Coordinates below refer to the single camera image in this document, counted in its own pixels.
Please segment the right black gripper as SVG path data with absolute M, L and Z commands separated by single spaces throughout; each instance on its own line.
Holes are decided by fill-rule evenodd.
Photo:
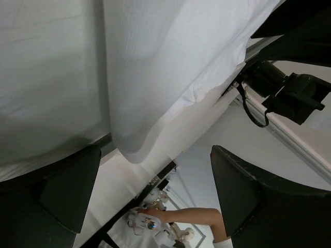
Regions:
M 261 38 L 246 59 L 330 64 L 330 23 L 303 24 L 330 7 L 330 0 L 286 0 L 251 36 Z

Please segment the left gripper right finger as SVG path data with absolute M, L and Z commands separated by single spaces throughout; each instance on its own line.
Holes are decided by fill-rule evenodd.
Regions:
M 284 179 L 218 145 L 210 161 L 234 247 L 330 247 L 330 191 Z

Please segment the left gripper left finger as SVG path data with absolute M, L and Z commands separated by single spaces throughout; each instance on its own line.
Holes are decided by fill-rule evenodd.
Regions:
M 72 247 L 101 160 L 96 145 L 1 182 L 1 247 Z

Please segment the white fabric skirt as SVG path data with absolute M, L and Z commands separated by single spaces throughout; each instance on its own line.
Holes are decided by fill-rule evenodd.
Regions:
M 104 1 L 111 132 L 141 163 L 165 125 L 223 85 L 278 1 Z

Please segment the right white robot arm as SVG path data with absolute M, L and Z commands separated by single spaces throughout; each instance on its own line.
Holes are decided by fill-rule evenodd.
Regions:
M 275 113 L 298 125 L 313 111 L 322 111 L 322 100 L 330 93 L 330 83 L 309 74 L 285 75 L 272 61 L 291 61 L 330 67 L 330 1 L 284 1 L 252 35 L 253 38 L 277 39 L 248 60 L 235 81 L 243 107 L 251 121 L 260 128 L 250 112 L 243 84 L 258 95 L 265 114 Z

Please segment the person bare forearm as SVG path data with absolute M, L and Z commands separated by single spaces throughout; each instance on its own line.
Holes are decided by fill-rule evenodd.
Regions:
M 190 223 L 206 225 L 212 230 L 216 242 L 228 238 L 221 212 L 213 208 L 187 208 L 173 211 L 162 211 L 160 220 L 163 223 Z

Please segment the person hand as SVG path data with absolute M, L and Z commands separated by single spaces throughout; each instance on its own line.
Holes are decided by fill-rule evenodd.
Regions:
M 147 209 L 137 209 L 137 212 L 153 216 L 153 217 L 159 219 L 162 224 L 168 222 L 166 211 L 162 211 L 162 210 L 151 207 L 151 208 L 147 208 Z

